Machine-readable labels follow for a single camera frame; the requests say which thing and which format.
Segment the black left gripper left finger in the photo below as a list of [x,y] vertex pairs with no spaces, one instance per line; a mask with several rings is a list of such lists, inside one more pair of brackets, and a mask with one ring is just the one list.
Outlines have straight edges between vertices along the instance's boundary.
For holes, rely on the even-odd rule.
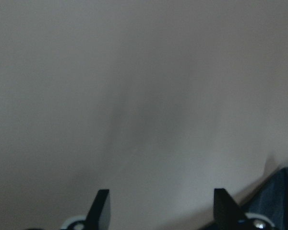
[[98,190],[84,221],[85,230],[108,230],[110,224],[110,190]]

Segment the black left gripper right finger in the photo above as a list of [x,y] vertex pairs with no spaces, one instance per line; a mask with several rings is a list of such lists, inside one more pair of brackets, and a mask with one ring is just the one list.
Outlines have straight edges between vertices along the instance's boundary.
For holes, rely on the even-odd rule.
[[213,217],[220,230],[236,230],[248,220],[225,188],[214,189]]

